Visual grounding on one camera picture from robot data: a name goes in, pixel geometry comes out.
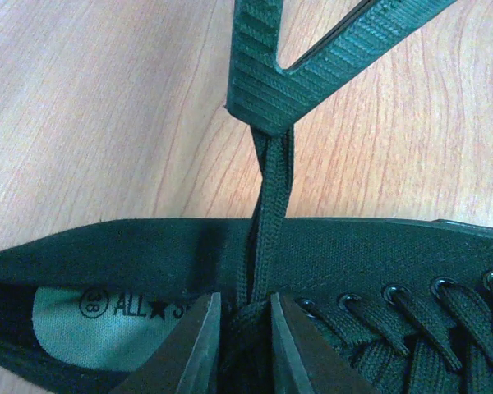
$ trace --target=tabletop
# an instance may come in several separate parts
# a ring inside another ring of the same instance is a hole
[[[356,0],[287,0],[289,66]],[[232,0],[0,0],[0,250],[118,218],[247,218]],[[301,119],[288,216],[493,227],[493,0],[458,0]],[[0,369],[0,393],[42,392]]]

